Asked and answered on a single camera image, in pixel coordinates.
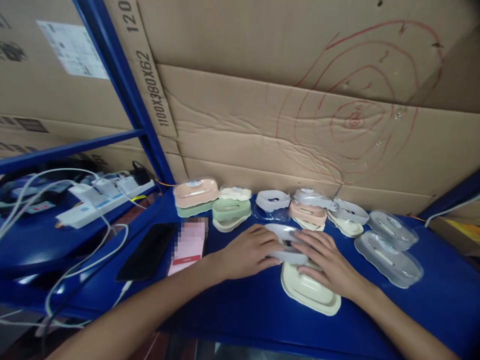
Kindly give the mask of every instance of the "black smartphone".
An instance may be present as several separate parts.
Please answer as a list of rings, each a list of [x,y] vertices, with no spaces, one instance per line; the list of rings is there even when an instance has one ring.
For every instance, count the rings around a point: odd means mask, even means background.
[[[115,281],[144,281],[152,277],[176,230],[175,223],[154,224],[123,264]]]

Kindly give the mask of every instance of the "green soap dish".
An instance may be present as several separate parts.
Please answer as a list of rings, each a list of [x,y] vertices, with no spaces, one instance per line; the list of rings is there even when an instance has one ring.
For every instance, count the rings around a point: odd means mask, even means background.
[[[227,221],[231,219],[248,217],[252,212],[249,200],[217,199],[213,202],[211,208],[213,218],[218,221]]]
[[[214,204],[214,200],[209,201],[209,202],[204,202],[195,206],[190,206],[190,207],[176,207],[176,213],[178,214],[179,217],[181,218],[189,218],[204,212],[207,212],[208,210],[212,209],[212,205]]]

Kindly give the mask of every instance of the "hand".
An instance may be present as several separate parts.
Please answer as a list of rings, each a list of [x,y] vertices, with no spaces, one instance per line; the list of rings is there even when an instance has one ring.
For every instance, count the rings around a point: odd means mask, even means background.
[[[330,235],[321,231],[302,230],[296,236],[311,247],[298,242],[292,242],[291,245],[322,269],[317,271],[304,265],[298,267],[300,273],[353,302],[363,300],[375,289],[375,285],[360,275],[344,258]]]
[[[258,272],[280,265],[276,258],[265,258],[273,251],[284,248],[279,238],[265,226],[255,224],[238,235],[224,249],[209,256],[212,257],[216,271],[223,280],[246,278]]]

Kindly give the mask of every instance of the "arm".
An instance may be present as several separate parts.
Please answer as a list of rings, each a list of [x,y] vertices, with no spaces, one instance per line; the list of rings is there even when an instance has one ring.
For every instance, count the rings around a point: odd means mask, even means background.
[[[278,237],[253,225],[224,249],[130,297],[60,346],[48,360],[127,359],[177,309],[226,279],[279,265],[267,254],[282,250]]]
[[[298,271],[362,308],[406,359],[459,359],[435,336],[405,314],[378,287],[361,276],[342,256],[330,235],[303,230],[297,236],[311,247],[294,242],[292,246],[322,269],[319,272],[310,266],[299,266]]]

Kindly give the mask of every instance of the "white power strip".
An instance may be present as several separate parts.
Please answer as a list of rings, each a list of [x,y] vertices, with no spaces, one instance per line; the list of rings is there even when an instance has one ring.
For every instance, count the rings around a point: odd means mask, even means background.
[[[95,219],[100,217],[100,214],[105,215],[106,213],[112,211],[115,208],[118,208],[120,205],[125,204],[130,201],[130,199],[140,195],[141,193],[147,191],[148,189],[155,186],[153,180],[150,180],[145,185],[137,187],[135,190],[126,192],[124,194],[118,194],[111,199],[105,200],[101,203],[96,209],[89,204],[82,204],[71,208],[68,211],[62,212],[57,215],[56,218],[65,226],[71,226],[74,229],[80,229],[87,224],[90,224]]]

